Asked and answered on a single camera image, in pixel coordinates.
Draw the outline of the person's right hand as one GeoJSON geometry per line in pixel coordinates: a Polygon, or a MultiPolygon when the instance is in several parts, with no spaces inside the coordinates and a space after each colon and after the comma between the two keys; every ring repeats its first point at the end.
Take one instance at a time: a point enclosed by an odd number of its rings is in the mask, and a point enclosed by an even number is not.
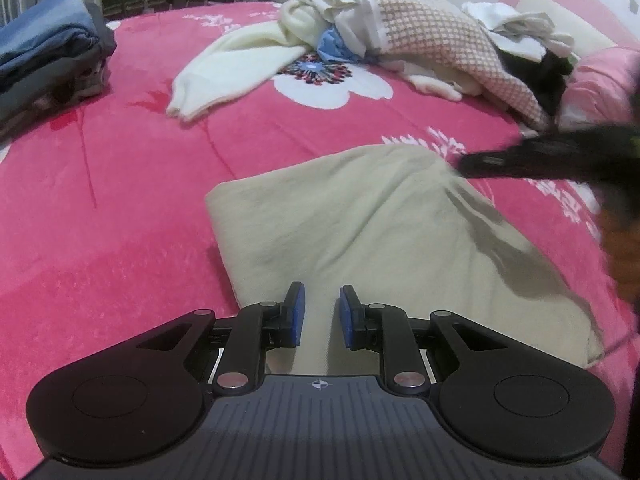
{"type": "Polygon", "coordinates": [[[603,209],[598,215],[598,226],[601,247],[606,255],[606,268],[615,282],[617,295],[639,307],[639,222],[622,226],[614,214],[603,209]]]}

